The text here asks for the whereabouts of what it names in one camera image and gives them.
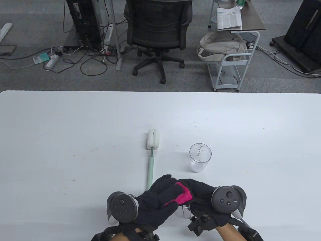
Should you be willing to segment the person's left hand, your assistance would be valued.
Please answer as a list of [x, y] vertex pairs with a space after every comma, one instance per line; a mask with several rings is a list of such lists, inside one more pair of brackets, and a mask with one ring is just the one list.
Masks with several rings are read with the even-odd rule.
[[170, 174], [158, 178], [137, 197], [139, 207], [134, 226], [144, 231], [156, 230], [177, 210], [178, 203], [174, 200], [183, 193], [183, 187]]

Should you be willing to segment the person's right hand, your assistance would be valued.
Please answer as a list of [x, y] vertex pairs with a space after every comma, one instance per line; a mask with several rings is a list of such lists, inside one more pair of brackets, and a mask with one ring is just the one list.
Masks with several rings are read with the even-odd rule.
[[228, 224], [231, 214], [223, 214], [213, 208], [212, 195], [215, 187], [193, 179], [179, 179], [178, 182], [186, 187], [192, 196], [192, 199], [183, 205], [189, 205], [193, 216], [196, 218], [208, 216], [216, 227]]

